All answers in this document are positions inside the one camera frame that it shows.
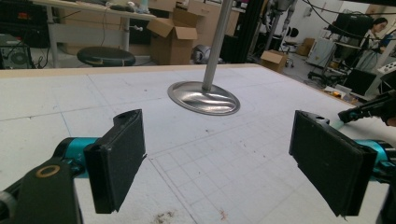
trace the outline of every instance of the stool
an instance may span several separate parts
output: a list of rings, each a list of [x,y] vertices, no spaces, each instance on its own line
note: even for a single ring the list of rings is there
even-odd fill
[[[92,67],[132,66],[136,58],[131,52],[108,47],[88,47],[78,51],[77,58]]]
[[[283,44],[283,46],[288,47],[288,51],[286,51],[286,54],[289,54],[290,48],[291,48],[291,47],[295,47],[295,48],[296,48],[296,47],[297,47],[297,43],[296,43],[296,42],[285,41],[285,43]],[[289,63],[290,63],[290,67],[294,67],[294,60],[288,57],[288,59],[286,60],[285,66],[288,67],[288,66],[289,66]]]

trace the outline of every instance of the desk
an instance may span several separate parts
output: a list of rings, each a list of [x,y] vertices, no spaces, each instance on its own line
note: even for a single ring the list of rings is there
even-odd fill
[[[122,30],[107,30],[104,45],[122,46],[129,51],[129,19],[149,21],[155,16],[149,14],[138,14],[126,11],[112,10],[102,6],[66,2],[61,0],[31,0],[34,4],[47,7],[47,17],[49,26],[49,41],[54,67],[58,68],[58,47],[57,43],[79,43],[100,45],[104,38],[103,29],[92,27],[80,27],[55,23],[52,16],[53,8],[71,8],[81,11],[92,11],[102,14],[117,15],[121,17]]]
[[[375,223],[387,185],[370,183],[361,215],[344,220],[289,155],[294,110],[337,120],[351,105],[255,64],[218,66],[213,84],[241,102],[231,116],[197,114],[167,96],[204,73],[203,65],[0,71],[0,189],[64,138],[102,136],[115,115],[142,108],[148,157],[120,212],[96,215],[89,180],[75,181],[87,224]],[[396,146],[396,128],[380,119],[340,131]]]

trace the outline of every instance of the black equipment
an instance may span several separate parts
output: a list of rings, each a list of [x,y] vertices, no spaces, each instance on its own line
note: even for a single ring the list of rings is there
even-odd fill
[[[0,191],[1,223],[83,223],[73,178],[88,171],[95,211],[119,211],[146,158],[141,110],[117,115],[101,138],[66,138],[52,157]]]
[[[370,95],[370,93],[373,93],[367,91],[374,85],[375,79],[376,74],[353,69],[346,77],[343,86],[350,88],[352,94],[358,96]]]
[[[236,39],[233,50],[234,56],[231,58],[231,63],[245,63],[247,61],[250,44],[257,28],[256,21],[259,20],[263,4],[264,1],[248,2],[242,19],[241,29]]]
[[[395,223],[396,150],[380,140],[354,141],[320,115],[296,111],[290,155],[336,216],[357,216],[369,180],[389,184],[376,223]]]
[[[34,67],[29,47],[12,35],[0,34],[0,60],[2,69]]]
[[[389,85],[393,91],[388,91],[379,95],[372,101],[356,106],[338,113],[338,117],[344,123],[353,120],[369,118],[372,116],[380,117],[385,123],[388,119],[396,117],[396,73],[389,73],[381,77],[381,80]]]
[[[136,62],[131,52],[110,47],[87,47],[78,51],[77,58],[93,67],[133,66]]]
[[[46,8],[27,0],[0,0],[0,34],[13,35],[31,48],[48,47]]]
[[[339,14],[335,23],[329,26],[334,34],[363,39],[372,27],[374,19],[364,14]]]

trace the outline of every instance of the chair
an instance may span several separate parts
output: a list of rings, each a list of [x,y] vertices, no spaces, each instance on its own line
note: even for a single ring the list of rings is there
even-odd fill
[[[131,52],[108,47],[88,47],[78,51],[77,58],[92,67],[133,66],[136,58]]]

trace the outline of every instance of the floor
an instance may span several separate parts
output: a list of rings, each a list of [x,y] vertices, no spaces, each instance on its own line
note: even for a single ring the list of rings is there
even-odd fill
[[[40,57],[42,57],[42,61],[40,62],[40,66],[44,66],[46,64],[47,58],[47,50],[46,49],[31,49],[32,58],[34,64],[38,65],[38,61]],[[305,63],[306,57],[300,56],[297,54],[290,53],[289,57],[293,59],[293,67],[288,66],[283,70],[283,75],[293,78],[297,81],[303,82],[306,85],[312,86],[316,89],[323,89],[324,86],[320,83],[318,79],[309,79],[307,74],[310,71],[320,72],[320,68],[316,68],[310,64]],[[52,59],[51,52],[48,52],[48,63],[44,67],[45,69],[52,68]],[[63,68],[80,68],[80,67],[90,67],[87,64],[81,63],[75,55],[70,55],[59,50],[59,60],[61,63],[61,67]],[[149,56],[136,56],[136,64],[135,66],[155,66],[156,64],[152,62]]]

